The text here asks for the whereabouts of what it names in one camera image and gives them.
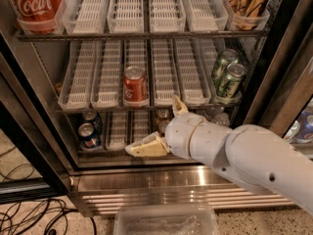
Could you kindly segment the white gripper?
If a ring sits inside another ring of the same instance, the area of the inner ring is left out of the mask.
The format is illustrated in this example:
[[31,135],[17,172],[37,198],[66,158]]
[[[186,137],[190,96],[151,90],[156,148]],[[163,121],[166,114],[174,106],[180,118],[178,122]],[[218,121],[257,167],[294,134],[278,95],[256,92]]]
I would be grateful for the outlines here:
[[172,97],[172,111],[175,118],[166,127],[165,138],[154,132],[126,146],[125,151],[138,158],[163,157],[171,152],[185,159],[214,159],[232,129],[188,113],[177,95]]

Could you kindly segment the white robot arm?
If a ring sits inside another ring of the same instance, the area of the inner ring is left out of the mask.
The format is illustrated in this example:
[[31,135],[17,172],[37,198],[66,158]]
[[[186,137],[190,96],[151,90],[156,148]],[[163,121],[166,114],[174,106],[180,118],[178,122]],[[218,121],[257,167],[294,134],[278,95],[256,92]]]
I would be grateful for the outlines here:
[[272,131],[253,124],[235,129],[191,113],[178,96],[163,135],[154,132],[126,147],[133,157],[171,153],[208,166],[256,194],[277,193],[313,214],[313,162]]

